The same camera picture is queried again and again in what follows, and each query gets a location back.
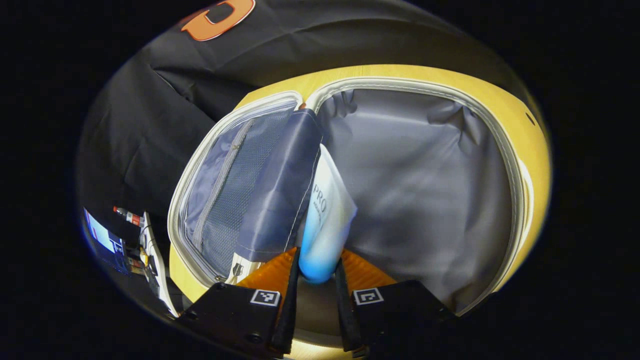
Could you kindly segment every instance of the gray fabric lining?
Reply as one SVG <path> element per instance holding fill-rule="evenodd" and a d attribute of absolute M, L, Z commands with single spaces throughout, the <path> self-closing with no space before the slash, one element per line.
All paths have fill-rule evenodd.
<path fill-rule="evenodd" d="M 282 134 L 293 108 L 260 116 L 249 127 L 220 193 L 203 213 L 202 256 L 216 271 L 228 272 L 239 231 L 262 166 Z"/>
<path fill-rule="evenodd" d="M 225 184 L 225 181 L 227 180 L 229 170 L 231 170 L 231 165 L 233 165 L 234 160 L 236 159 L 238 149 L 240 149 L 240 146 L 244 142 L 244 137 L 249 131 L 249 128 L 251 128 L 251 126 L 253 125 L 253 121 L 255 121 L 255 119 L 251 119 L 245 122 L 240 128 L 240 130 L 237 132 L 236 137 L 234 138 L 230 148 L 227 151 L 227 155 L 225 156 L 225 161 L 222 163 L 222 166 L 220 167 L 219 172 L 217 174 L 209 173 L 209 174 L 215 174 L 218 178 L 215 180 L 215 182 L 213 182 L 213 186 L 209 185 L 209 187 L 211 187 L 211 193 L 209 194 L 209 198 L 207 199 L 207 202 L 205 203 L 200 213 L 204 212 L 205 214 L 207 214 L 211 211 L 211 207 L 216 202 L 218 196 L 220 195 L 220 191 L 222 191 L 222 186 Z M 207 172 L 202 172 L 203 169 L 200 169 L 200 170 L 201 170 L 200 172 L 201 174 L 207 174 Z M 200 217 L 198 219 L 198 222 L 196 223 L 195 231 L 193 233 L 193 238 L 191 239 L 191 241 L 195 243 L 195 245 L 197 246 L 198 249 L 200 249 L 200 251 L 202 251 L 202 249 L 204 248 L 205 238 L 204 236 L 202 236 L 202 231 L 204 230 L 204 224 L 206 220 L 207 220 L 206 216 Z"/>
<path fill-rule="evenodd" d="M 267 262 L 294 246 L 308 208 L 322 132 L 313 111 L 294 111 L 265 159 L 244 213 L 236 254 Z"/>
<path fill-rule="evenodd" d="M 369 89 L 334 94 L 317 117 L 358 206 L 346 247 L 455 311 L 480 296 L 511 230 L 509 179 L 486 124 L 449 99 Z"/>
<path fill-rule="evenodd" d="M 187 240 L 198 249 L 200 249 L 200 241 L 193 236 L 198 227 L 198 219 L 211 198 L 211 184 L 220 181 L 220 171 L 225 164 L 225 159 L 232 151 L 232 143 L 243 126 L 244 124 L 238 124 L 216 139 L 195 175 L 189 200 L 186 203 L 184 225 Z"/>

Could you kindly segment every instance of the black fabric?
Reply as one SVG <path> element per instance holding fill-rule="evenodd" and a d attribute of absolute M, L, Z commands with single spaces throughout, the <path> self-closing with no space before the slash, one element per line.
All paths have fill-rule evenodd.
<path fill-rule="evenodd" d="M 209 18 L 227 7 L 212 4 Z M 113 76 L 84 125 L 78 200 L 119 236 L 131 229 L 113 206 L 165 217 L 204 135 L 261 86 L 335 67 L 402 63 L 475 76 L 527 102 L 513 71 L 487 47 L 402 1 L 257 1 L 237 26 L 205 42 L 180 31 L 187 20 Z"/>

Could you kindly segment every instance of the black background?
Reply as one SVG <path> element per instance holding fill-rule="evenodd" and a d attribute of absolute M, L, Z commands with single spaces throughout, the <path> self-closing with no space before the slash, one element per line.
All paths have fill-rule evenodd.
<path fill-rule="evenodd" d="M 36 159 L 17 171 L 29 190 L 13 208 L 30 227 L 22 228 L 20 241 L 7 241 L 20 247 L 8 260 L 8 273 L 17 276 L 6 306 L 9 342 L 17 345 L 12 357 L 34 350 L 73 352 L 65 356 L 73 358 L 90 356 L 81 352 L 114 357 L 133 351 L 145 358 L 192 352 L 229 357 L 125 297 L 88 249 L 75 246 L 81 240 L 70 216 L 72 158 L 93 98 L 135 51 L 209 3 L 8 5 L 6 34 L 17 48 L 6 56 L 17 61 L 6 71 L 19 86 L 6 86 L 3 98 L 22 105 L 27 116 L 12 122 L 29 142 L 25 146 L 5 133 L 5 144 L 17 143 L 4 156 L 12 167 L 14 154 L 27 147 Z M 616 194 L 630 194 L 631 181 L 605 182 L 634 165 L 623 159 L 632 154 L 631 129 L 637 122 L 637 111 L 629 106 L 634 101 L 624 96 L 638 89 L 632 77 L 639 39 L 629 17 L 632 6 L 419 4 L 489 45 L 522 77 L 541 103 L 555 166 L 552 205 L 532 254 L 502 291 L 458 324 L 447 352 L 430 357 L 631 358 L 638 348 L 631 317 L 637 313 L 638 281 L 627 279 L 638 266 L 624 255 L 633 255 L 628 245 L 637 238 L 631 233 L 637 220 L 618 204 L 630 202 L 630 196 Z M 45 136 L 34 141 L 35 133 Z"/>

